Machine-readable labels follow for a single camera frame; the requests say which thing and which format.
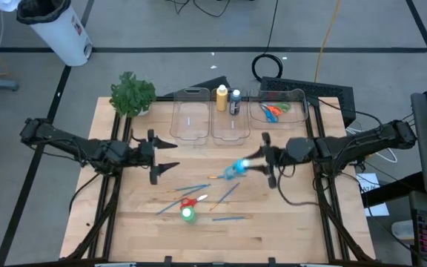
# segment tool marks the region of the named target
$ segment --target green plant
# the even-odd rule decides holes
[[[151,82],[136,80],[132,72],[124,72],[119,85],[111,85],[111,105],[121,116],[130,118],[147,111],[151,102],[156,100],[156,89]]]

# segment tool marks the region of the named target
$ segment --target clear plastic bin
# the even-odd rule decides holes
[[[171,136],[178,145],[204,145],[210,131],[211,92],[186,88],[174,93]]]
[[[212,91],[211,102],[211,134],[216,145],[242,145],[245,138],[250,136],[248,124],[248,94],[240,91],[242,101],[237,115],[230,114],[230,95],[236,88],[228,89],[228,104],[226,111],[216,109],[216,90]]]
[[[275,116],[275,122],[269,122],[261,104],[268,106],[287,104],[290,109]],[[291,91],[251,90],[248,105],[250,126],[255,129],[292,129],[309,116],[308,102],[301,89]]]

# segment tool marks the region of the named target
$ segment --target wooden table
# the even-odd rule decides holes
[[[335,98],[323,98],[339,106]],[[109,139],[114,110],[108,98],[99,98],[90,138]],[[345,129],[338,110],[321,105],[325,133],[344,136]],[[133,119],[132,129],[137,137],[146,137],[147,129],[167,142],[175,142],[169,134],[172,120],[172,102],[156,102],[146,116]],[[315,132],[314,112],[312,121]],[[157,150],[157,162],[181,162],[159,178],[159,184],[149,183],[148,170],[126,168],[111,244],[110,261],[162,262],[172,256],[174,262],[205,263],[266,263],[275,257],[278,263],[327,263],[320,210],[315,205],[292,207],[286,204],[277,190],[268,187],[267,179],[256,172],[241,178],[239,187],[222,204],[209,212],[209,208],[234,181],[207,180],[221,174],[236,159],[257,150],[261,130],[251,129],[251,135],[240,146],[218,146],[211,139],[201,147],[179,146],[175,149]],[[304,125],[293,130],[269,131],[272,145],[284,147],[290,137],[306,136]],[[354,169],[344,172],[355,176]],[[93,176],[93,170],[81,170],[78,187]],[[312,164],[298,165],[293,178],[282,179],[282,189],[292,202],[317,201],[312,188]],[[210,182],[208,189],[193,194],[208,198],[195,206],[197,221],[194,225],[184,222],[179,206],[163,214],[157,211],[173,202],[179,193],[167,190]],[[95,217],[101,179],[85,189],[75,200],[62,245],[61,257],[74,250],[90,229]],[[345,227],[363,250],[374,257],[370,233],[360,197],[357,181],[350,177],[337,177],[337,194]],[[214,217],[251,215],[248,220],[214,222]],[[332,223],[336,258],[340,258],[337,232]],[[105,229],[100,231],[97,255],[101,255]]]

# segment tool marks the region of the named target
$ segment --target floor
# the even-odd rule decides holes
[[[232,0],[220,19],[201,13],[193,3],[176,15],[173,2],[165,0],[72,2],[98,48],[83,67],[65,67],[27,25],[15,20],[15,13],[4,14],[0,58],[20,89],[0,90],[0,245],[33,156],[20,143],[19,132],[26,118],[47,116],[56,91],[63,94],[54,125],[87,136],[96,99],[109,96],[110,84],[126,70],[152,81],[158,95],[223,75],[234,87],[259,87],[250,66],[268,41],[274,1]],[[218,13],[226,1],[197,2]],[[331,0],[279,0],[271,47],[283,59],[283,78],[314,80],[318,47],[334,5]],[[327,46],[337,49],[325,52],[318,82],[352,86],[357,110],[384,122],[401,119],[411,113],[410,94],[427,90],[427,0],[343,0]],[[260,61],[258,72],[274,76],[276,66]],[[374,127],[367,118],[358,116],[357,121]],[[377,157],[370,161],[395,177],[420,169],[416,148],[396,154],[397,164]],[[78,175],[73,162],[43,157],[6,264],[57,260]],[[389,202],[388,208],[391,216],[379,219],[388,227],[410,218],[407,199]],[[373,220],[369,225],[377,258],[411,263],[409,252]]]

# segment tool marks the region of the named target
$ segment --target bottle cap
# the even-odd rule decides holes
[[[225,93],[227,91],[227,88],[224,85],[220,85],[217,89],[220,93]]]

